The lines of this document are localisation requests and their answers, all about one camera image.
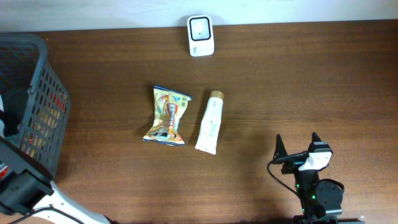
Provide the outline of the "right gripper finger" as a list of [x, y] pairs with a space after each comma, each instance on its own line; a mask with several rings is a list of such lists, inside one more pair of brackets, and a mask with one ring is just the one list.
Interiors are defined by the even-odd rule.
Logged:
[[308, 151], [315, 152], [323, 147], [323, 141], [320, 139], [316, 132], [312, 133], [312, 141], [308, 147]]
[[277, 134], [276, 136], [276, 142], [275, 142], [275, 151], [273, 155], [273, 164], [283, 164], [284, 159], [288, 156], [287, 151], [285, 149], [283, 140], [281, 138], [280, 134]]

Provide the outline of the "white tube with tan cap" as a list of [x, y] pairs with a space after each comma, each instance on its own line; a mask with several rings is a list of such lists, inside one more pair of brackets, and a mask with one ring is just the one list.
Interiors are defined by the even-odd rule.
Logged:
[[221, 91], [212, 91], [204, 112], [200, 132], [198, 135], [195, 149], [203, 152], [216, 154], [218, 135], [221, 126], [223, 112], [224, 93]]

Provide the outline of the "yellow snack bag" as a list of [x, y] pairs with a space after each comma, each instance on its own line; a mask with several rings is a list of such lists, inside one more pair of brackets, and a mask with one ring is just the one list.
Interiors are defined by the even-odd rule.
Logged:
[[179, 122], [193, 97], [156, 85], [154, 87], [154, 122], [144, 135], [144, 141], [157, 142], [169, 146], [184, 146], [178, 133]]

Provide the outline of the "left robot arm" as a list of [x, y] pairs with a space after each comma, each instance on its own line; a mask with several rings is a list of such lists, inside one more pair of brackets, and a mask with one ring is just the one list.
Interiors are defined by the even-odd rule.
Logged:
[[9, 130], [16, 131], [17, 124], [1, 103], [1, 168], [8, 170], [1, 179], [1, 213], [20, 213], [14, 223], [30, 217], [52, 223], [113, 223], [60, 191], [44, 166], [5, 138]]

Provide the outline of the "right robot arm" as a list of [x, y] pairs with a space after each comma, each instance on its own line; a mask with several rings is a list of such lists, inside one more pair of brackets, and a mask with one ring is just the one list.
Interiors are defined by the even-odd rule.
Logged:
[[271, 177], [300, 200], [302, 214], [294, 216], [293, 223], [338, 223], [345, 187], [336, 180], [321, 179], [318, 175], [328, 167], [332, 155], [329, 144], [316, 133], [312, 133], [306, 151], [291, 155], [287, 154], [280, 134], [276, 136], [275, 152], [269, 165], [281, 164], [283, 175], [294, 175], [295, 188], [290, 188], [274, 174]]

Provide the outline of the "white barcode scanner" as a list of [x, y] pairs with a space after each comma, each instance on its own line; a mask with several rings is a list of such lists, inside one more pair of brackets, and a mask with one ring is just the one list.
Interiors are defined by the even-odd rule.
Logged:
[[192, 57], [212, 55], [215, 41], [212, 20], [207, 15], [191, 16], [187, 19], [189, 51]]

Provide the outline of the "items inside basket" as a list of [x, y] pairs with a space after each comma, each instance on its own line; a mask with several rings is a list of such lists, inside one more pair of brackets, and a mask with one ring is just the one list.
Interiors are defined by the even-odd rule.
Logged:
[[34, 105], [28, 110], [22, 151], [38, 160], [55, 157], [62, 146], [67, 109], [67, 92], [48, 89], [36, 93]]

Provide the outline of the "grey plastic basket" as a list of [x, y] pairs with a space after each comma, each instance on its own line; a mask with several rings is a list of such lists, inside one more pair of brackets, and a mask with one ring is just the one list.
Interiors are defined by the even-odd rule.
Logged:
[[17, 128], [6, 139], [55, 175], [71, 102], [40, 37], [1, 34], [1, 98]]

